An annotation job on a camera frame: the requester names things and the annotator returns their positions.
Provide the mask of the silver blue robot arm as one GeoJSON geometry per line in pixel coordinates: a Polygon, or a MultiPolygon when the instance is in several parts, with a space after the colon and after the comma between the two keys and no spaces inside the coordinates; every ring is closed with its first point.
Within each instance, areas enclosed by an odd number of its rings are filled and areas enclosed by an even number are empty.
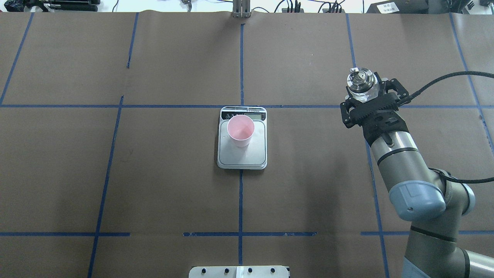
{"type": "Polygon", "coordinates": [[[457,246],[460,220],[473,211],[470,184],[493,178],[462,180],[430,168],[398,111],[424,90],[446,78],[493,74],[460,71],[446,74],[410,94],[397,79],[384,80],[367,68],[351,68],[347,96],[340,104],[342,123],[355,125],[376,160],[400,219],[411,223],[402,278],[492,278],[493,258],[457,246]]]}

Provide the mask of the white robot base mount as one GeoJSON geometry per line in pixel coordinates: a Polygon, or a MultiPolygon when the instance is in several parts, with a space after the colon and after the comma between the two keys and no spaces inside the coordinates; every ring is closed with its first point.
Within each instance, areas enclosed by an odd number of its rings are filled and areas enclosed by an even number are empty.
{"type": "Polygon", "coordinates": [[[282,265],[258,266],[197,266],[189,278],[290,278],[289,267],[282,265]]]}

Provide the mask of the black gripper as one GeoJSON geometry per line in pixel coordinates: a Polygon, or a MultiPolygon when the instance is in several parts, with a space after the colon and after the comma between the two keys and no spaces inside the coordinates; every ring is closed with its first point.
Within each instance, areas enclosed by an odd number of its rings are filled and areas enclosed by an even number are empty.
{"type": "MultiPolygon", "coordinates": [[[[400,101],[409,96],[409,92],[396,78],[390,80],[388,78],[381,79],[380,87],[380,96],[394,92],[400,98],[400,101]]],[[[355,99],[352,94],[353,91],[350,90],[349,86],[346,86],[345,89],[347,95],[345,96],[344,102],[340,104],[342,123],[348,129],[355,125],[362,127],[364,138],[369,146],[372,146],[372,144],[381,136],[384,136],[386,143],[390,143],[390,134],[392,132],[409,132],[406,122],[398,114],[400,107],[399,102],[397,110],[377,110],[360,122],[352,121],[349,117],[349,111],[362,103],[355,99]]]]}

